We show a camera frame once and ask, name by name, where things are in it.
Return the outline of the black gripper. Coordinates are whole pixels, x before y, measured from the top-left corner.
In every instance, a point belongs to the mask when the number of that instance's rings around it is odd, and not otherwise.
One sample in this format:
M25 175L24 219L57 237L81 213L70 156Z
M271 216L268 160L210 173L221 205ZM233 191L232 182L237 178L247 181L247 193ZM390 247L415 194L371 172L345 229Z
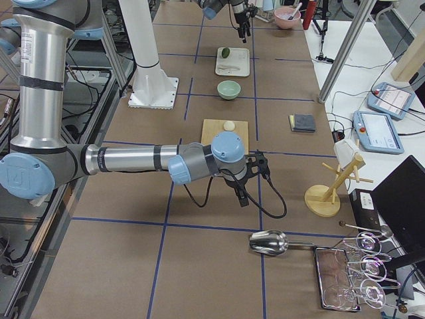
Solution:
M234 18L238 25L238 36L243 43L246 43L246 35L251 36L250 33L250 14L248 11L241 11L239 13L234 12Z
M246 173L244 177L241 179L237 179L235 175L232 175L229 172L223 172L222 176L225 180L225 183L227 186L233 188L235 194L237 195L239 204L241 207L248 206L249 205L249 199L247 198L247 190L246 190L246 183L248 180L252 177L251 173Z

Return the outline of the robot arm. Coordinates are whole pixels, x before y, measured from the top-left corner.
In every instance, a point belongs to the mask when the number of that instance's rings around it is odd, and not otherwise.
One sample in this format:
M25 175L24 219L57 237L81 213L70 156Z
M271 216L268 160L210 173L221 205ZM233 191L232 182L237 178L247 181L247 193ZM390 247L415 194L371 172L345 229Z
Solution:
M156 145L109 148L67 144L60 137L68 39L101 39L102 1L12 1L21 27L19 131L11 153L1 159L1 186L10 194L34 200L85 175L99 172L168 171L177 185L222 176L239 191L242 206L247 172L242 139L222 132L212 145ZM135 80L129 106L173 108L178 78L166 75L157 54L148 1L119 1L133 57ZM250 19L258 8L248 1L198 1L213 19L232 8L239 37L250 36Z
M202 9L203 15L212 20L226 5L232 9L234 20L237 24L232 26L238 32L238 37L243 43L246 43L246 38L250 36L250 19L253 18L258 8L249 5L248 1L220 1L220 0L198 0L197 5Z

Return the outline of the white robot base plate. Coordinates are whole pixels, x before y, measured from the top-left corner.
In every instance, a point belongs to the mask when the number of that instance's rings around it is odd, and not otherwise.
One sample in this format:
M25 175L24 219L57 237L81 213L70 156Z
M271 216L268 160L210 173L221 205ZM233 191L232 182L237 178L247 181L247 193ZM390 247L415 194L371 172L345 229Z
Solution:
M128 105L131 108L170 110L174 107L179 79L168 77L158 66L137 67Z

